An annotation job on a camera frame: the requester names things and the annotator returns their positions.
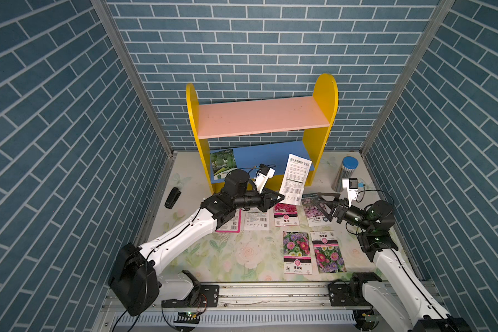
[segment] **pink shelf board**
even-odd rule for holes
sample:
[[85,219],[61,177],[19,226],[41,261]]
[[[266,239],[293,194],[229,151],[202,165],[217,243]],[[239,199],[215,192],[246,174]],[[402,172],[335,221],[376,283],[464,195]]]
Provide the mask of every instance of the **pink shelf board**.
[[199,139],[328,126],[312,96],[199,105]]

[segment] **brick pattern wall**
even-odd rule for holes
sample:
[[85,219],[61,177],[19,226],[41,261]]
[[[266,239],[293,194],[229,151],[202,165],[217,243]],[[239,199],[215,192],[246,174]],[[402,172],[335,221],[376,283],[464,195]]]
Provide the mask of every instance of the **brick pattern wall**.
[[89,0],[0,0],[0,332],[92,328],[165,158]]
[[457,0],[367,159],[448,309],[498,331],[498,0]]
[[[438,0],[109,0],[174,149],[195,149],[186,110],[200,103],[308,96],[338,83],[328,149],[359,149]],[[224,138],[211,147],[296,140]]]

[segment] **yellow side panel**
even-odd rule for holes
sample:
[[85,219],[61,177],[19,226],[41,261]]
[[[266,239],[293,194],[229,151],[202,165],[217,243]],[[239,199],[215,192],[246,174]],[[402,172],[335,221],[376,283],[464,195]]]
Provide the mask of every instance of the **yellow side panel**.
[[323,155],[323,150],[325,149],[326,141],[330,135],[330,130],[338,111],[338,86],[334,76],[330,74],[321,74],[315,83],[313,97],[330,123],[330,126],[327,128],[304,130],[304,147],[306,148],[310,159],[312,159],[312,163],[315,168],[313,172],[310,172],[308,178],[306,179],[307,186],[312,184],[315,172],[319,166],[319,161],[321,161],[321,157]]
[[194,134],[195,143],[198,146],[199,156],[201,163],[205,169],[206,180],[209,183],[210,192],[214,193],[212,184],[210,183],[210,148],[207,139],[200,140],[198,137],[198,121],[199,121],[199,102],[198,94],[195,92],[192,83],[186,85],[186,106],[188,107],[188,117],[190,118],[190,125]]

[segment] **cable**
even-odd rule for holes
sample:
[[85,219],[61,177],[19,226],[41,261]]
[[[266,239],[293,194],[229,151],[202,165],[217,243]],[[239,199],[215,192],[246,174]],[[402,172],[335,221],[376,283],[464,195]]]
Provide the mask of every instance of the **cable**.
[[206,299],[206,296],[205,294],[199,294],[199,297],[203,296],[205,298],[205,309],[203,309],[203,311],[201,313],[198,313],[197,316],[199,317],[200,315],[204,314],[207,307],[208,307],[208,303],[209,303],[209,300]]
[[135,327],[136,322],[139,321],[140,315],[141,315],[141,313],[138,316],[136,316],[135,322],[133,323],[133,325],[131,325],[131,327],[127,330],[127,332],[131,331],[133,329],[133,327]]
[[365,197],[365,192],[366,191],[379,191],[379,192],[383,192],[384,194],[386,194],[387,196],[389,196],[391,198],[392,204],[393,204],[393,206],[395,206],[395,199],[393,198],[393,196],[391,196],[391,194],[388,193],[387,191],[378,190],[378,189],[369,189],[369,190],[362,190],[362,191],[360,191],[358,193],[358,195],[361,194],[361,193],[363,193],[363,196],[362,196],[361,199],[356,199],[356,202],[360,203],[361,201],[363,201],[363,198]]
[[[190,224],[195,220],[195,218],[198,216],[199,212],[201,212],[201,208],[199,208],[198,212],[195,214],[194,218],[186,224],[186,226],[183,227],[183,229],[181,229],[181,231],[179,233],[177,233],[176,235],[174,235],[172,238],[169,238],[168,240],[162,242],[161,244],[157,245],[156,247],[154,247],[153,249],[151,249],[150,253],[147,254],[147,257],[146,257],[146,275],[147,275],[147,262],[148,262],[148,259],[149,259],[149,256],[153,253],[153,251],[155,251],[155,249],[159,248],[160,246],[162,246],[163,244],[165,244],[166,242],[169,242],[171,240],[173,240],[174,238],[176,238],[177,236],[181,235],[181,233],[188,227],[190,226]],[[146,292],[144,293],[145,296],[147,296],[147,282],[146,282]]]
[[168,324],[169,327],[171,327],[172,329],[180,332],[175,326],[173,326],[172,324],[170,324],[170,322],[168,322],[168,320],[166,320],[166,317],[164,317],[164,309],[162,308],[162,304],[160,305],[160,312],[162,312],[162,318],[164,319],[164,321],[166,322],[166,324]]
[[[269,168],[277,167],[277,165],[275,165],[275,164],[269,164],[269,165],[264,165],[264,166],[265,167],[269,167]],[[236,169],[248,169],[249,171],[247,172],[247,174],[251,175],[251,171],[253,169],[259,169],[260,170],[262,168],[254,166],[254,167],[240,167],[240,168],[236,168]]]
[[347,230],[347,232],[351,233],[352,235],[358,236],[358,232],[357,231],[356,231],[356,233],[351,232],[350,230],[348,230],[347,225],[352,225],[352,226],[354,226],[354,225],[353,224],[349,224],[349,222],[347,222],[345,224],[345,229]]
[[400,258],[398,257],[397,255],[397,252],[395,251],[395,249],[391,248],[390,246],[388,246],[387,244],[383,243],[383,242],[380,242],[380,241],[377,241],[377,242],[373,242],[371,243],[371,245],[375,244],[375,243],[381,243],[383,245],[385,245],[388,249],[391,249],[391,251],[393,252],[393,254],[395,255],[395,257],[397,258],[398,260],[398,263],[400,264],[400,266],[402,267],[402,271],[404,271],[404,273],[406,274],[406,276],[408,277],[409,281],[412,282],[413,286],[415,286],[415,288],[419,291],[419,293],[424,297],[424,299],[426,300],[426,302],[428,302],[428,304],[432,307],[432,309],[439,315],[439,317],[441,319],[445,319],[438,311],[437,309],[434,307],[434,305],[432,304],[432,302],[430,302],[430,300],[428,299],[428,297],[426,295],[424,295],[424,293],[422,292],[422,290],[417,286],[417,284],[415,284],[415,282],[413,281],[412,277],[409,276],[408,272],[406,271],[406,269],[404,268],[404,265],[402,264],[402,262],[400,261]]
[[[127,313],[127,310],[124,311],[123,314],[120,315],[120,317],[118,317],[118,319],[116,320],[116,323],[115,325],[113,326],[113,329],[111,330],[111,332],[115,332],[115,328],[116,328],[116,324],[118,324],[118,322],[120,321],[120,319]],[[135,326],[136,322],[139,321],[139,318],[140,318],[140,315],[139,314],[138,316],[136,316],[136,319],[135,319],[135,322],[133,323],[133,325],[131,325],[131,327],[127,330],[127,332],[131,331],[131,329],[133,329],[133,327]]]
[[116,324],[118,324],[118,322],[119,322],[119,321],[120,321],[120,319],[121,319],[121,318],[122,318],[122,317],[126,314],[126,312],[127,312],[127,310],[126,310],[126,311],[124,311],[124,313],[123,313],[123,314],[121,314],[121,316],[120,316],[120,317],[118,317],[118,319],[116,320],[116,323],[115,323],[115,325],[113,326],[113,329],[111,330],[111,332],[115,332]]

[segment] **white robotic arm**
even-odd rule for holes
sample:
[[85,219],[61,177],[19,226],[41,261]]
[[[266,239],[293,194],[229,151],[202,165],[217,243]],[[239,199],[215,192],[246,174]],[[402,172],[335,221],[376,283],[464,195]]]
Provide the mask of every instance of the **white robotic arm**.
[[284,195],[264,187],[273,174],[270,167],[260,165],[255,183],[248,172],[235,169],[225,177],[221,191],[205,199],[181,224],[138,248],[132,243],[121,248],[108,283],[129,314],[139,315],[155,300],[193,304],[199,296],[199,281],[188,271],[168,275],[163,270],[198,239],[231,220],[236,209],[257,207],[266,212],[282,201]]
[[[392,241],[388,231],[395,224],[391,214],[395,202],[377,201],[368,209],[357,208],[352,201],[359,194],[358,187],[357,179],[343,179],[348,200],[340,200],[338,194],[318,193],[319,203],[330,207],[329,213],[323,208],[320,210],[324,210],[330,221],[337,218],[339,223],[345,221],[363,230],[356,235],[362,251],[382,271],[400,301],[373,274],[352,275],[352,297],[363,297],[395,332],[470,332],[462,318],[452,317],[426,290]],[[334,200],[325,201],[322,196],[334,196]]]
[[140,254],[151,262],[157,275],[180,253],[216,230],[217,220],[207,209],[197,209],[190,217],[156,239],[140,245]]

